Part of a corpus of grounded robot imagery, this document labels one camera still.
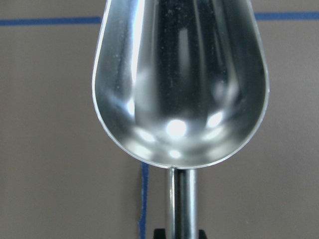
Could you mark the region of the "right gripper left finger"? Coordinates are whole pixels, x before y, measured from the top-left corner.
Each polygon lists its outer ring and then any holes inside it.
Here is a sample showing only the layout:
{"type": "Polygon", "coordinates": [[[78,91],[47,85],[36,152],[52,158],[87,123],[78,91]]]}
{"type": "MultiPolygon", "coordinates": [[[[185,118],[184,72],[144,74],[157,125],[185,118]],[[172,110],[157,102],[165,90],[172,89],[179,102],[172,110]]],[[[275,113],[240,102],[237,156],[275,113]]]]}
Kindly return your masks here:
{"type": "Polygon", "coordinates": [[[165,225],[154,229],[153,239],[166,239],[166,226],[165,225]]]}

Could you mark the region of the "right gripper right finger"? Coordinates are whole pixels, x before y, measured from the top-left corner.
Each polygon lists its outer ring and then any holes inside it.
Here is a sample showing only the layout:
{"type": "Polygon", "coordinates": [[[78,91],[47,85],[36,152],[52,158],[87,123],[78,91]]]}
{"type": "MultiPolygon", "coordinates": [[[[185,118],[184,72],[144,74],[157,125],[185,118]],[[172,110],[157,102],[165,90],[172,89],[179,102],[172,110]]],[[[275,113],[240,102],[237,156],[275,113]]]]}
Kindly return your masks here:
{"type": "Polygon", "coordinates": [[[205,233],[205,230],[202,228],[198,227],[198,239],[207,239],[207,235],[205,233]]]}

